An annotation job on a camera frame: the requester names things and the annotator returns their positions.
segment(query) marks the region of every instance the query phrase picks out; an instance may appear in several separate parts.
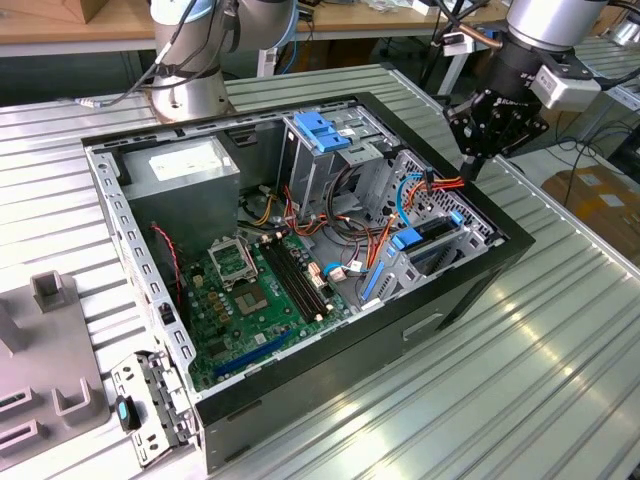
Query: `cardboard box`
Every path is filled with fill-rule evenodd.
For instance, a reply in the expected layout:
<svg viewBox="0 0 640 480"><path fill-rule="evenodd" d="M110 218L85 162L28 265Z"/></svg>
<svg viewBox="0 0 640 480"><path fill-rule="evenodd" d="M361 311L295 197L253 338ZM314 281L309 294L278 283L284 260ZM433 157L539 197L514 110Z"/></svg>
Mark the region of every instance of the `cardboard box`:
<svg viewBox="0 0 640 480"><path fill-rule="evenodd" d="M542 188L560 204L570 171L558 172ZM576 170L567 209L636 265L640 266L640 194L606 167Z"/></svg>
<svg viewBox="0 0 640 480"><path fill-rule="evenodd" d="M73 23L89 23L108 0L0 0L0 9Z"/></svg>

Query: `slotted aluminum surface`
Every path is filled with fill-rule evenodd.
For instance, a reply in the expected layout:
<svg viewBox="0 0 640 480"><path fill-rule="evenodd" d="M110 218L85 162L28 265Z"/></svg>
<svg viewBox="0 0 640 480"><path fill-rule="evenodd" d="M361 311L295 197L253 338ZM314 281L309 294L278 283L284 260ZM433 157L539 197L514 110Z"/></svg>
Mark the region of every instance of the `slotted aluminum surface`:
<svg viewBox="0 0 640 480"><path fill-rule="evenodd" d="M229 83L239 110L371 91L445 157L433 103L379 66ZM154 124L140 96L108 111L0 110L0 289L72 273L109 400L109 370L151 348L111 245L78 139ZM637 269L563 219L495 161L478 181L536 238L465 317L274 438L221 478L624 478L640 460ZM6 478L202 478L193 447L140 472L118 420Z"/></svg>
<svg viewBox="0 0 640 480"><path fill-rule="evenodd" d="M594 72L608 78L622 77L640 66L640 50L615 45L603 38L587 38L576 47L576 55ZM640 108L638 79L628 81L607 92L630 110Z"/></svg>

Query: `workbench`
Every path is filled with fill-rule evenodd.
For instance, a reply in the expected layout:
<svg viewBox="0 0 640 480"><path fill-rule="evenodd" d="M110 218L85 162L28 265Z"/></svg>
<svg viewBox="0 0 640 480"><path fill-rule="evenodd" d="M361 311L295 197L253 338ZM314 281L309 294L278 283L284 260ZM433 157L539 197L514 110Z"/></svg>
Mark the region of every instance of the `workbench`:
<svg viewBox="0 0 640 480"><path fill-rule="evenodd" d="M503 20L507 8L497 0L469 22ZM86 25L24 13L0 15L0 57L154 50L153 22L145 0L109 0ZM382 38L431 33L437 16L410 8L380 13L364 3L321 4L315 8L313 39ZM310 26L299 22L296 38L309 38Z"/></svg>
<svg viewBox="0 0 640 480"><path fill-rule="evenodd" d="M239 111L370 91L446 158L438 105L371 65L229 82ZM105 111L0 109L0 289L73 274L102 378L153 339L135 307L79 139L153 125ZM501 158L478 186L535 245L447 330L227 465L218 478L619 478L640 460L640 272ZM203 478L193 447L141 472L118 419L3 478Z"/></svg>

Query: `label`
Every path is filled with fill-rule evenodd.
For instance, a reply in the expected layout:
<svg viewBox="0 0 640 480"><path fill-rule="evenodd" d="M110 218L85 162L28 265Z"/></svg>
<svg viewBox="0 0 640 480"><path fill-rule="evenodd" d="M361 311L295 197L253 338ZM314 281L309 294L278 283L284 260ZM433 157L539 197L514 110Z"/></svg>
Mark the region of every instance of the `label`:
<svg viewBox="0 0 640 480"><path fill-rule="evenodd" d="M342 130L338 130L338 133L343 137L351 137L356 134L356 132L354 132L352 128L344 128Z"/></svg>
<svg viewBox="0 0 640 480"><path fill-rule="evenodd" d="M225 163L230 165L230 159L226 160ZM161 182L212 168L220 168L222 164L223 161L218 158L210 143L203 143L179 152L156 155L149 160L149 166Z"/></svg>
<svg viewBox="0 0 640 480"><path fill-rule="evenodd" d="M578 175L578 177L580 178L580 180L582 180L584 183L586 183L590 187L602 185L602 182L600 181L600 179L591 173L583 173L581 175Z"/></svg>
<svg viewBox="0 0 640 480"><path fill-rule="evenodd" d="M624 207L624 202L620 200L620 198L618 198L616 195L600 195L600 198L604 200L604 203L606 203L610 207Z"/></svg>
<svg viewBox="0 0 640 480"><path fill-rule="evenodd" d="M362 262L359 262L358 260L354 260L353 262L351 262L349 264L349 266L347 268L349 270L351 270L352 272L361 272L362 271Z"/></svg>

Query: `blue latch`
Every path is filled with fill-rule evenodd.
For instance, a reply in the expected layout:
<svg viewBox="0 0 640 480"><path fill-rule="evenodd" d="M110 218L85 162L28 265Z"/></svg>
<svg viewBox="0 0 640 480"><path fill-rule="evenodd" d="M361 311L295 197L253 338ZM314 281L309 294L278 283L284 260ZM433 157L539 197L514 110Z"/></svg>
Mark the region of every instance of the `blue latch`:
<svg viewBox="0 0 640 480"><path fill-rule="evenodd" d="M451 220L453 220L453 223L455 223L456 225L460 226L464 223L464 216L457 210L453 210L451 212Z"/></svg>
<svg viewBox="0 0 640 480"><path fill-rule="evenodd" d="M296 113L293 120L322 153L351 145L351 141L340 135L318 112Z"/></svg>
<svg viewBox="0 0 640 480"><path fill-rule="evenodd" d="M422 237L413 228L407 228L401 232L396 233L391 239L391 243L398 248L398 250L404 250L405 248L418 243L422 240Z"/></svg>

